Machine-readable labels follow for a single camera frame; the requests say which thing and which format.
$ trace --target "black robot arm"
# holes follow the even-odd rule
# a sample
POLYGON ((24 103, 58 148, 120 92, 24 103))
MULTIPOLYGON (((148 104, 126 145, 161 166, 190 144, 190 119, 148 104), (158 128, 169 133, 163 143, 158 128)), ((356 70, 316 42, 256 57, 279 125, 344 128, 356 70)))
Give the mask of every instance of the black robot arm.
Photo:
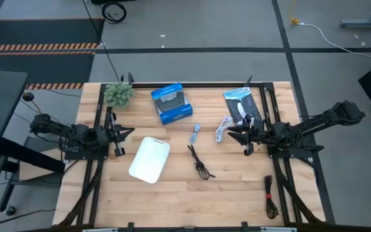
POLYGON ((63 125, 54 122, 48 114, 38 114, 30 125, 30 132, 38 136, 40 133, 51 133, 60 136, 59 149, 73 153, 72 159, 103 159, 98 150, 114 142, 116 145, 115 155, 125 154, 120 143, 134 131, 134 128, 126 128, 115 124, 115 114, 108 108, 106 127, 96 126, 89 128, 83 124, 63 125))
POLYGON ((338 102, 331 109, 313 116, 297 125, 291 126, 289 123, 276 122, 270 126, 269 131, 250 127, 250 115, 246 116, 241 126, 230 127, 228 134, 237 140, 242 146, 246 146, 244 155, 253 153, 253 145, 266 144, 276 148, 279 152, 289 153, 293 148, 302 148, 317 152, 322 150, 322 146, 304 146, 303 138, 331 126, 340 124, 351 126, 359 123, 366 116, 353 102, 338 102))

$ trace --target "white cable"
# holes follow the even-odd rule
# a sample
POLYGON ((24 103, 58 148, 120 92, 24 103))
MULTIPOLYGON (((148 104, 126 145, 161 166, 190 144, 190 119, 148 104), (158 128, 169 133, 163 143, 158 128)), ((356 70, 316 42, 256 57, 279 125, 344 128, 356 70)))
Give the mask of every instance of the white cable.
POLYGON ((200 128, 201 126, 199 125, 199 123, 196 123, 194 124, 194 131, 193 131, 193 134, 191 135, 191 138, 190 138, 190 143, 193 144, 196 142, 196 139, 197 139, 197 132, 200 131, 200 128))
POLYGON ((350 50, 347 50, 346 48, 342 48, 342 47, 340 47, 339 45, 336 45, 336 44, 330 42, 330 41, 325 37, 325 35, 323 34, 323 32, 320 30, 320 28, 318 28, 317 26, 314 26, 313 24, 296 23, 296 25, 298 25, 298 26, 310 26, 310 27, 313 27, 313 28, 319 30, 321 36, 323 36, 324 40, 326 40, 326 42, 328 42, 328 44, 330 44, 330 45, 332 45, 332 46, 335 46, 336 48, 340 48, 340 49, 342 49, 343 51, 346 51, 346 52, 350 52, 350 53, 352 53, 352 54, 355 54, 355 55, 364 55, 365 57, 369 57, 369 58, 371 58, 370 55, 367 55, 367 54, 365 54, 365 53, 352 52, 352 51, 350 51, 350 50))
POLYGON ((216 130, 216 143, 221 143, 223 140, 223 131, 231 126, 233 118, 230 116, 224 116, 222 123, 216 130))

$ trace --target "white case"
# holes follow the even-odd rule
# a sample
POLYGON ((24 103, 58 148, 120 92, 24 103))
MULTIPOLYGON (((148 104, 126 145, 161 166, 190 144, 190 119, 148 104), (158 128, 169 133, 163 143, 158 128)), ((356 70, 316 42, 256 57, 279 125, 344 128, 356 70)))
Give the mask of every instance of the white case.
POLYGON ((135 178, 154 184, 160 178, 170 152, 166 142, 145 137, 134 157, 128 173, 135 178))

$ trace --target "packaged cable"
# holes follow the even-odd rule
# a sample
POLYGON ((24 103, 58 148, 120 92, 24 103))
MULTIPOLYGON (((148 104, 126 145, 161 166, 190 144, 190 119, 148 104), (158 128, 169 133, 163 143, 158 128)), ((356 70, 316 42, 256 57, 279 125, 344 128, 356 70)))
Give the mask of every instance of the packaged cable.
POLYGON ((258 111, 249 87, 225 92, 224 99, 235 125, 241 125, 244 117, 249 114, 254 127, 263 129, 262 116, 258 111))

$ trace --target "red and black cable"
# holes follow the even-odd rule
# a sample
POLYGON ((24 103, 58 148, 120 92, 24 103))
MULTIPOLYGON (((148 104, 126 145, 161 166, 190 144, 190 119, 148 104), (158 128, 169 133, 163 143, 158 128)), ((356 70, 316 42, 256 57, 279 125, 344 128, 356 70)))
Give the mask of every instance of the red and black cable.
POLYGON ((265 185, 265 193, 266 193, 266 206, 267 206, 267 216, 269 219, 274 219, 278 215, 278 209, 274 202, 271 200, 271 184, 273 179, 271 175, 267 175, 264 177, 264 185, 265 185))

